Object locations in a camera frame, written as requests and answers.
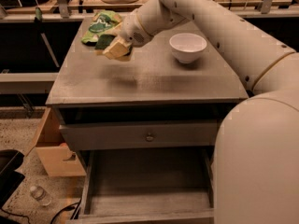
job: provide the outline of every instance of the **floor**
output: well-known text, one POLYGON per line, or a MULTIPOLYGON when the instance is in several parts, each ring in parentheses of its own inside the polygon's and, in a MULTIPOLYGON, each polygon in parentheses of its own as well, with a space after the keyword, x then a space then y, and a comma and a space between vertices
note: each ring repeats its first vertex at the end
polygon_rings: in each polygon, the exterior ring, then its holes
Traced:
MULTIPOLYGON (((22 106, 0 106, 0 149, 17 149, 28 152, 28 146, 36 132, 45 107, 35 107, 31 118, 22 106)), ((53 217, 64 207, 79 201, 84 177, 48 177, 33 149, 25 156, 22 166, 17 170, 25 179, 3 207, 8 212, 28 216, 31 224, 50 224, 53 217), (42 186, 52 197, 49 206, 43 207, 30 196, 30 187, 42 186)), ((72 212, 63 212, 52 223, 65 223, 72 212)), ((8 217, 21 224, 29 223, 25 217, 14 217, 0 211, 1 217, 8 217)))

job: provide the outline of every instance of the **cardboard box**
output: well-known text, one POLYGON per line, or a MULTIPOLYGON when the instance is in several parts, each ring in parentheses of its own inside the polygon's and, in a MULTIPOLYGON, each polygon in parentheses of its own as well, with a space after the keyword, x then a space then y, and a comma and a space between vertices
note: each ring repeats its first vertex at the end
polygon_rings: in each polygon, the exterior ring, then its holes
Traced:
POLYGON ((59 125, 55 113, 50 108, 46 108, 37 127, 31 149, 36 148, 37 155, 49 176, 86 175, 77 154, 69 149, 60 134, 59 125))

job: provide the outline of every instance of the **bowl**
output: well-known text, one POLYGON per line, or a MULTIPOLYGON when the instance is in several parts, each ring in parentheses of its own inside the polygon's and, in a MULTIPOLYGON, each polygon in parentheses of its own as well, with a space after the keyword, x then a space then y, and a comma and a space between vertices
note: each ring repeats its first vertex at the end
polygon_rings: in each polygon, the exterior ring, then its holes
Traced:
POLYGON ((203 37, 189 33, 173 35, 169 44, 173 56, 181 63, 196 61, 206 48, 206 40, 203 37))

